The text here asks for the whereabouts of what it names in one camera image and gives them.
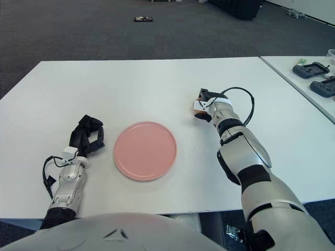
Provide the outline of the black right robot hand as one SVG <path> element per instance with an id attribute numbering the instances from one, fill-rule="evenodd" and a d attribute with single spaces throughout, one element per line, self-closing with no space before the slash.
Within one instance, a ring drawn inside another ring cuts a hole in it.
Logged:
<path id="1" fill-rule="evenodd" d="M 216 102 L 216 100 L 222 102 L 223 99 L 228 99 L 228 97 L 224 94 L 210 92 L 207 89 L 201 88 L 198 98 L 193 103 L 194 117 L 211 122 L 212 115 L 208 113 L 210 106 Z"/>

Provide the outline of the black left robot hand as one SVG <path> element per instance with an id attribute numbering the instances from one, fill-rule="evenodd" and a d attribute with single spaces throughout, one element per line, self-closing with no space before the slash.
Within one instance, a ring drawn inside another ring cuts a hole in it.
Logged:
<path id="1" fill-rule="evenodd" d="M 90 143 L 89 137 L 92 132 L 98 134 L 97 139 Z M 77 155 L 81 157 L 87 157 L 89 153 L 102 149 L 105 146 L 103 123 L 98 119 L 84 115 L 71 133 L 69 146 L 77 148 Z"/>

